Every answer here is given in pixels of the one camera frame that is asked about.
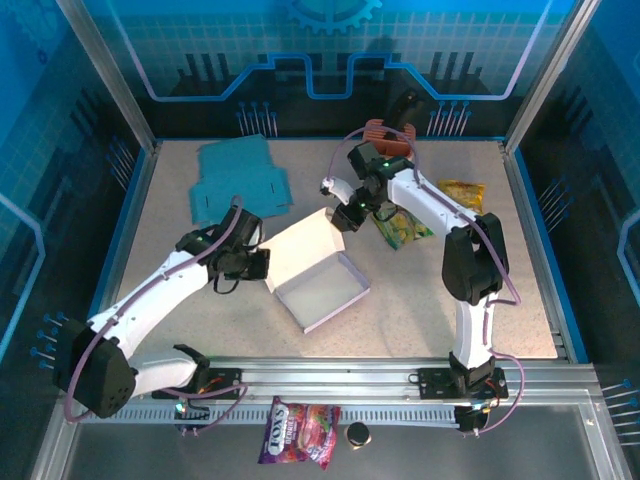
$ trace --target cable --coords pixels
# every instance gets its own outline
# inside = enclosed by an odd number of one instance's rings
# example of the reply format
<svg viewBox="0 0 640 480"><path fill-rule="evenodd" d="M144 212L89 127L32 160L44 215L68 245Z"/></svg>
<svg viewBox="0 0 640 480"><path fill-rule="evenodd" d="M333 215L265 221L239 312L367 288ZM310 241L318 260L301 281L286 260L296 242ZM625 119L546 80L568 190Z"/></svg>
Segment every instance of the cable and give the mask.
<svg viewBox="0 0 640 480"><path fill-rule="evenodd" d="M222 377L216 377L213 380L211 380L209 383L207 383L207 385L205 387L202 387L200 390L198 390L198 393L207 393L210 392L211 389L213 388L213 385L215 383L221 382L222 381Z"/></svg>
<svg viewBox="0 0 640 480"><path fill-rule="evenodd" d="M394 207L395 208L393 209L393 213L390 213L389 215L387 215L386 218L380 218L378 216L378 212L373 212L373 218L378 220L380 223L387 223L389 220L391 220L393 217L395 217L398 214L398 212L400 212L400 208L397 205L394 205Z"/></svg>
<svg viewBox="0 0 640 480"><path fill-rule="evenodd" d="M199 412L209 412L207 407L199 407L198 405L194 405L190 398L187 399L187 407L191 410L197 410Z"/></svg>
<svg viewBox="0 0 640 480"><path fill-rule="evenodd" d="M384 132L393 133L397 137L400 137L405 142L407 142L407 144L411 148L411 151L413 152L413 163L415 165L415 167L413 169L413 178L414 178L416 184L418 185L418 187L421 190L423 190L424 192L426 192L429 196L433 197L438 203L440 203L441 205L446 207L447 210L449 210L451 213L453 213L454 215L458 215L462 220L467 222L471 226L471 228L473 228L476 231L476 233L480 236L480 239L482 240L482 242L487 247L487 250L489 251L489 254L491 255L491 259L493 260L493 262L496 265L496 268L500 272L500 276L504 280L504 283L507 285L507 289L509 290L509 292L513 296L513 300L495 299L495 300L489 300L485 304L485 312L484 312L484 319L483 319L483 343L484 343L484 346L488 346L488 339L487 339L487 330L488 330L488 322L489 322L489 311L488 311L488 308L491 305L495 305L495 304L519 306L522 303L522 299L521 299L520 294L518 293L518 290L516 289L515 285L511 281L511 278L509 277L509 273L507 272L506 268L504 267L504 265L500 261L500 257L498 257L498 253L496 252L496 249L491 244L491 240L489 239L487 234L484 232L484 230L482 230L482 227L480 227L480 225L478 225L475 222L475 220L469 218L464 212L461 212L460 210L458 210L458 208L454 204L450 203L446 198L444 198L443 196L439 195L439 193L436 193L436 191L432 190L431 188L427 187L427 185L422 183L422 181L420 180L420 157L418 155L418 151L416 149L415 143L409 137L407 137L403 132L399 132L399 131L397 131L397 130L395 130L393 128L385 127L385 126L382 126L382 125L368 125L368 126L359 128L357 130L354 130L349 135L344 137L342 139L342 141L340 142L340 144L334 150L333 156L331 157L331 161L329 162L329 169L328 169L328 173L327 173L327 179L331 178L331 172L332 172L332 168L333 168L333 163L335 162L339 151L347 143L347 141L351 140L351 138L353 138L354 136L356 136L356 135L358 135L360 133L363 133L365 131L368 131L368 130L382 130ZM489 431L493 430L494 428L496 428L497 426L501 425L507 418L509 418L509 416L511 416L511 414L514 412L514 410L517 408L518 404L522 400L522 396L524 395L524 386L525 386L525 383L526 383L526 376L525 376L525 372L524 372L524 367L522 366L522 363L516 357L514 357L512 355L508 355L506 353L496 352L492 348L489 348L489 353L491 353L496 358L511 360L512 362L514 362L516 364L516 366L520 370L520 390L518 391L518 395L516 396L516 399L513 401L513 404L511 405L511 407L509 408L509 410L507 411L505 416L502 417L500 420L498 420L495 424L491 425L490 427L486 427L485 426L483 429L479 430L477 433L489 432Z"/></svg>
<svg viewBox="0 0 640 480"><path fill-rule="evenodd" d="M225 230L225 232L220 236L220 238L213 243L213 245L211 245L209 248L202 251L195 257L185 260L184 262L176 265L175 267L170 268L169 270L164 272L164 274L157 275L150 282L140 287L140 289L137 292L131 295L131 297L120 306L120 308L113 314L113 316L107 321L107 323L104 324L104 326L100 329L100 331L96 333L96 335L91 339L91 342L89 342L89 345L87 345L87 348L85 348L84 352L82 352L82 355L80 356L80 359L76 364L76 368L74 369L73 374L71 375L71 380L69 381L69 388L67 389L67 396L64 402L64 416L67 422L76 423L81 420L84 420L91 414L91 411L87 410L83 414L76 417L73 415L72 408L73 408L73 395L76 391L76 387L78 386L78 380L80 379L80 374L82 373L82 370L86 365L87 360L89 359L89 356L91 355L93 350L96 348L96 345L98 345L100 340L104 338L104 336L111 329L111 327L118 324L118 319L121 318L145 293L153 289L153 287L155 287L161 281L169 278L174 273L184 270L185 268L190 267L194 263L199 262L202 258L211 254L220 245L222 245L222 243L229 237L229 235L231 235L231 232L236 227L238 220L240 219L240 214L242 213L242 205L243 205L242 197L240 197L239 195L235 195L231 199L231 206L233 206L234 203L236 204L236 212L233 215L233 218L231 219L231 223L229 224L229 227Z"/></svg>
<svg viewBox="0 0 640 480"><path fill-rule="evenodd" d="M220 290L218 290L218 282L220 281L220 274L216 275L213 279L213 291L216 292L218 295L229 295L230 293L233 293L236 291L236 288L238 288L238 285L240 284L240 280L236 280L233 283L233 286L227 290L226 292L221 292Z"/></svg>
<svg viewBox="0 0 640 480"><path fill-rule="evenodd" d="M489 385L489 387L491 388L491 390L493 390L493 393L495 393L496 395L496 401L498 402L498 404L496 405L496 407L500 406L500 394L498 393L498 389L496 388L496 386L493 384L493 382L491 380L489 380L488 378L484 381L484 383L486 383L487 385Z"/></svg>
<svg viewBox="0 0 640 480"><path fill-rule="evenodd" d="M213 427L218 425L220 422L222 422L225 418L227 418L231 414L231 412L233 412L237 408L237 406L240 405L240 402L242 402L242 399L247 394L247 390L249 389L249 386L246 383L238 383L237 385L233 385L231 387L221 388L220 390L216 390L215 392L207 392L207 393L184 393L184 392L180 392L179 390L174 390L172 388L165 388L162 391L170 395L186 398L187 400L203 400L205 398L213 398L213 397L222 395L224 393L233 392L234 390L238 390L240 388L242 388L242 392L240 393L240 396L222 415L216 418L209 425L205 425L204 427L199 427L199 428L193 428L191 430L192 435L194 437L197 437L199 433L206 432L207 430L212 429ZM185 435L186 432L188 431L189 430L184 429L182 431L183 435Z"/></svg>

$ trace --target blue cardboard sheet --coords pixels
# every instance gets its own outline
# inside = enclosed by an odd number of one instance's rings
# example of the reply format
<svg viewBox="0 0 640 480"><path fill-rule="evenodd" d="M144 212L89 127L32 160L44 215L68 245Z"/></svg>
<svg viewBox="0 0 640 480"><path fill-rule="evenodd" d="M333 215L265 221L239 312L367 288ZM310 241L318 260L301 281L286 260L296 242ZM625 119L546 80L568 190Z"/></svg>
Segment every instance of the blue cardboard sheet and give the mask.
<svg viewBox="0 0 640 480"><path fill-rule="evenodd" d="M260 218L288 213L293 203L283 169L221 171L216 177L201 180L189 191L192 221L203 228L222 220L234 195L242 196L244 209Z"/></svg>
<svg viewBox="0 0 640 480"><path fill-rule="evenodd" d="M189 191L191 217L200 227L219 223L234 195L260 218L283 215L293 203L286 170L273 165L262 135L204 145L198 151L200 181Z"/></svg>

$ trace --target black bottle cap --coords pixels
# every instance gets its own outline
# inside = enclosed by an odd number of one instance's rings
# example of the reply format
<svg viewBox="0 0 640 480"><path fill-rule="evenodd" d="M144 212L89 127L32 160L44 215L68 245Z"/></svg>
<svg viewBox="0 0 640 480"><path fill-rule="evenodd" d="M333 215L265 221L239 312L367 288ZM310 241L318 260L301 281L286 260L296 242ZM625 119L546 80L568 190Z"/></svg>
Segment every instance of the black bottle cap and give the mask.
<svg viewBox="0 0 640 480"><path fill-rule="evenodd" d="M347 440L354 447L362 447L367 444L371 434L369 429L362 422L355 422L347 428Z"/></svg>

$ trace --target green snack bag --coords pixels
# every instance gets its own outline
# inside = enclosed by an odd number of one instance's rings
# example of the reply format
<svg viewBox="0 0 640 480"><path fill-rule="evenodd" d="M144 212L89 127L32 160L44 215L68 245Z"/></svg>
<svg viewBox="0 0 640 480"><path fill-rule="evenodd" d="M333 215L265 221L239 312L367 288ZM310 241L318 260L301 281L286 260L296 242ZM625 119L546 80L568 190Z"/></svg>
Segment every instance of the green snack bag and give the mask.
<svg viewBox="0 0 640 480"><path fill-rule="evenodd" d="M395 205L381 208L373 215L373 221L394 250L419 238L433 235L420 220L404 208Z"/></svg>

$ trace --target yellow snack bag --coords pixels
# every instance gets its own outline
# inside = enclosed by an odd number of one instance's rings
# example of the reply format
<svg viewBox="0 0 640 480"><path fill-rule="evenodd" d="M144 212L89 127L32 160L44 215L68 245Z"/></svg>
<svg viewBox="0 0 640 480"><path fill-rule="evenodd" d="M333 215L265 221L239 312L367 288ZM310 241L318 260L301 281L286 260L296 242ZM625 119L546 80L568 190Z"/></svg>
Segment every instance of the yellow snack bag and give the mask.
<svg viewBox="0 0 640 480"><path fill-rule="evenodd" d="M470 208L479 215L482 211L482 197L485 185L482 183L466 183L459 180L439 180L438 188L463 207Z"/></svg>

